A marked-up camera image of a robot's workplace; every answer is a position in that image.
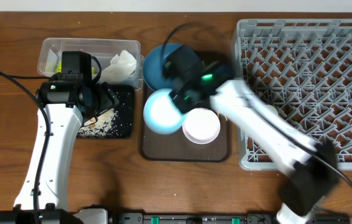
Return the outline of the white napkin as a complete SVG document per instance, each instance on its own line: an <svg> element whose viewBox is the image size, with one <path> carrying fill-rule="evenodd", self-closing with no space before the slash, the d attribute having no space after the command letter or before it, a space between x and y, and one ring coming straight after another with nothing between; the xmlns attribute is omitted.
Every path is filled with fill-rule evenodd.
<svg viewBox="0 0 352 224"><path fill-rule="evenodd" d="M130 84L136 79L137 59L127 50L115 55L102 73L100 80L112 84Z"/></svg>

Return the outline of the light blue bowl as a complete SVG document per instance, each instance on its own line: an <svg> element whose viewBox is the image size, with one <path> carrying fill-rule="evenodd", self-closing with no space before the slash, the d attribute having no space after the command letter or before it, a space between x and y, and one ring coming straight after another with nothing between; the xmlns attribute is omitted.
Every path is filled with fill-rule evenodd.
<svg viewBox="0 0 352 224"><path fill-rule="evenodd" d="M144 122L157 134L172 134L185 120L185 115L172 103L171 91L170 88L163 88L153 92L144 105Z"/></svg>

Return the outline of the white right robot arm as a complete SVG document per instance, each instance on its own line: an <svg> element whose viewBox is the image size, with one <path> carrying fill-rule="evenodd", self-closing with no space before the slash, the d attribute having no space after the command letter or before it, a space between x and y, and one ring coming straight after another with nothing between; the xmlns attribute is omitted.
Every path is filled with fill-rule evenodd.
<svg viewBox="0 0 352 224"><path fill-rule="evenodd" d="M242 79L236 79L223 55L210 63L189 46L160 53L160 67L171 81L172 103L182 113L207 106L223 115L265 150L287 180L280 188L277 223L307 223L314 207L338 184L335 148L319 143L273 113Z"/></svg>

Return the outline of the white cup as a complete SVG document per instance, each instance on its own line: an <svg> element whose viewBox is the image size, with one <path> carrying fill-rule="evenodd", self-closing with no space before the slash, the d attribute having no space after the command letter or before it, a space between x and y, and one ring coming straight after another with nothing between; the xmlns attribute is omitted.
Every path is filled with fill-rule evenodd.
<svg viewBox="0 0 352 224"><path fill-rule="evenodd" d="M276 116L279 115L277 109L274 106L265 105L265 107L266 107L266 114L270 114L271 113L271 114L276 115Z"/></svg>

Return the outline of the leftover rice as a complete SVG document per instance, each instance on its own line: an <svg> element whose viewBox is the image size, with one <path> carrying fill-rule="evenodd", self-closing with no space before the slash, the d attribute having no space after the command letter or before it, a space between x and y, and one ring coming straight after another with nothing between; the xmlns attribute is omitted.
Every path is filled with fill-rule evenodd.
<svg viewBox="0 0 352 224"><path fill-rule="evenodd" d="M110 109L97 119L91 118L78 131L79 138L108 138L113 132L115 119L118 117L118 112L115 109Z"/></svg>

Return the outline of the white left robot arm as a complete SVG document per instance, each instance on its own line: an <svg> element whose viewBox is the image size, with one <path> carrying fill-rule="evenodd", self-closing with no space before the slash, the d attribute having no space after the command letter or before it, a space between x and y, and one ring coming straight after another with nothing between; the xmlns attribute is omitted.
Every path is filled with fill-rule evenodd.
<svg viewBox="0 0 352 224"><path fill-rule="evenodd" d="M0 211L0 223L109 223L102 207L68 211L68 175L80 128L118 105L100 74L96 57L64 51L61 71L46 77L36 94L26 94L38 107L38 128L29 169L12 210Z"/></svg>

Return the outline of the yellow green snack wrapper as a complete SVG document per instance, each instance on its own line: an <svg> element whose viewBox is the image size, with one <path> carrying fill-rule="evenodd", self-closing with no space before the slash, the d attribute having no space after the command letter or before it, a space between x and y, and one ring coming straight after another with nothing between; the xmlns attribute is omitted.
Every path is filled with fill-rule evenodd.
<svg viewBox="0 0 352 224"><path fill-rule="evenodd" d="M55 68L55 73L60 73L61 71L62 71L62 62L59 62L57 67ZM92 74L96 73L95 67L91 68L91 72L92 72Z"/></svg>

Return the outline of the pink bowl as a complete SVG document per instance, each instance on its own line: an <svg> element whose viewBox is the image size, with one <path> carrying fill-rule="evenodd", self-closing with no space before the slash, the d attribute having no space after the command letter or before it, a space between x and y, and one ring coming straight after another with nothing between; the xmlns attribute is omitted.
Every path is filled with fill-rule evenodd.
<svg viewBox="0 0 352 224"><path fill-rule="evenodd" d="M218 116L205 108L189 111L182 124L182 130L188 140L195 144L208 144L220 133L221 124Z"/></svg>

